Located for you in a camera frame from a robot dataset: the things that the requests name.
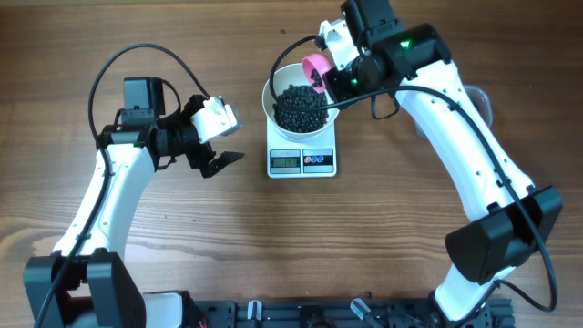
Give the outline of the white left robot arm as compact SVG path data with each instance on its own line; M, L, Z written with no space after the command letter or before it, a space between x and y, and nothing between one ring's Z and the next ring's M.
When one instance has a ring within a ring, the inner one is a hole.
M124 106L97 136L96 166L77 215L48 256L29 259L24 284L37 327L197 327L204 316L187 292L142 293L124 263L141 195L161 159L185 156L211 178L241 159L210 140L236 131L221 97L194 95L165 110L169 82L128 77Z

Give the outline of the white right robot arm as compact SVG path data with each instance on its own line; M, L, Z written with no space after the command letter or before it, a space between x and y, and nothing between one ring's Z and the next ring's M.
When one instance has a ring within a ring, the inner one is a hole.
M553 187L536 188L496 141L433 26L405 28L386 1L341 9L317 36L332 54L322 79L334 103L389 95L423 131L462 201L468 223L445 238L452 266L434 293L442 319L462 325L532 254L550 264L546 242L562 200Z

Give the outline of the pink scoop with blue handle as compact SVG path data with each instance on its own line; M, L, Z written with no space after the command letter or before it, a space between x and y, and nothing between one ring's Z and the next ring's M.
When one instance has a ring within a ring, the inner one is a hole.
M308 80L308 84L318 94L327 90L323 75L332 69L328 59L321 54L312 54L302 60L302 70Z

